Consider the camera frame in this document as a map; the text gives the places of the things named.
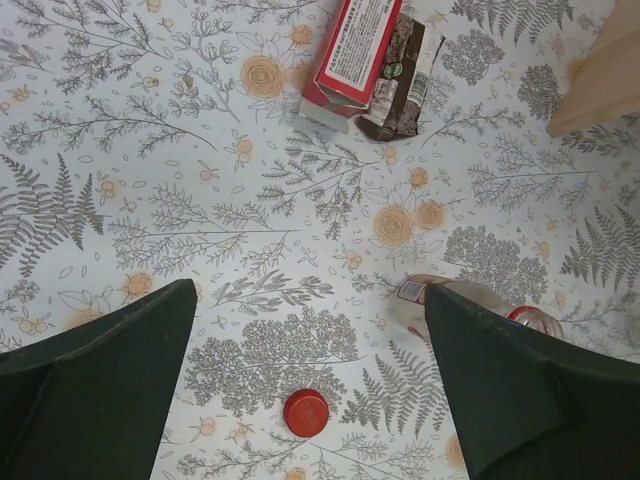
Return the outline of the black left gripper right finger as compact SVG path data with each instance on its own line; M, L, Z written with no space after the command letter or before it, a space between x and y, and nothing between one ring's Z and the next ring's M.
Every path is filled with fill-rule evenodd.
M472 479L636 479L639 366L442 287L425 317Z

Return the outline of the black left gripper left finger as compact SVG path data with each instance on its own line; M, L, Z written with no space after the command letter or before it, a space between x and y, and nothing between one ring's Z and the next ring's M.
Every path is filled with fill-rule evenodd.
M149 478L195 310L180 279L2 354L2 478Z

